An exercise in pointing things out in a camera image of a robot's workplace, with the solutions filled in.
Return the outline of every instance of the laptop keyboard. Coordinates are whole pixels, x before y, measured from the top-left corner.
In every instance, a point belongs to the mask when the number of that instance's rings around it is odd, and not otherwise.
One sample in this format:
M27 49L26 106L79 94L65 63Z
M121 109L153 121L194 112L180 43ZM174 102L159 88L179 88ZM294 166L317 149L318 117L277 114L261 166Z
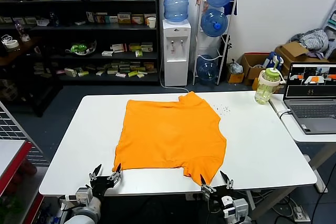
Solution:
M298 118L334 118L336 117L336 104L292 105L291 108Z

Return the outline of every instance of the laptop screen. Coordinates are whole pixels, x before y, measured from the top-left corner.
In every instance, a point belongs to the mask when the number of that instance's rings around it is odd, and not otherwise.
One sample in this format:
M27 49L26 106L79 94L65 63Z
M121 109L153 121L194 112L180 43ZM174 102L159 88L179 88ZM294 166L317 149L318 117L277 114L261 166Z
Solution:
M336 63L292 63L283 98L336 98Z

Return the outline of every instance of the water dispenser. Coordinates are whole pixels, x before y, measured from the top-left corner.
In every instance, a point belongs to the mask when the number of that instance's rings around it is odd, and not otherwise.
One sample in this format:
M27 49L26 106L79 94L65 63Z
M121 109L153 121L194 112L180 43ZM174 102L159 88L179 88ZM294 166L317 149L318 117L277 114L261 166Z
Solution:
M187 85L191 26L188 20L163 25L164 83L167 87Z

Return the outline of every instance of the table leg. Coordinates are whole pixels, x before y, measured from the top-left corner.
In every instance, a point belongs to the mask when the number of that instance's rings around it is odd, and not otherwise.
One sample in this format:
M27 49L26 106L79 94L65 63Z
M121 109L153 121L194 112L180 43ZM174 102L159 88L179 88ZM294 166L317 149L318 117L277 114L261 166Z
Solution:
M327 143L324 147L311 159L309 165L313 170L319 168L329 157L336 152L336 143Z
M281 189L277 189L270 193L266 199L264 199L251 213L252 220L257 220L260 216L266 213L269 209L271 209L276 203L281 201L287 195L289 195L296 186L285 187Z

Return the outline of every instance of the orange t-shirt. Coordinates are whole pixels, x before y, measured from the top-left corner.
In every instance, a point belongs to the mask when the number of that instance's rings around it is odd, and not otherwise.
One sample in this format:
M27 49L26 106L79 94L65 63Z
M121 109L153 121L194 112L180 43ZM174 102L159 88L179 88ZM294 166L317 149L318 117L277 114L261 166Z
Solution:
M184 168L184 175L207 184L221 167L226 139L221 118L194 92L179 102L127 103L123 129L115 149L115 171L136 168Z

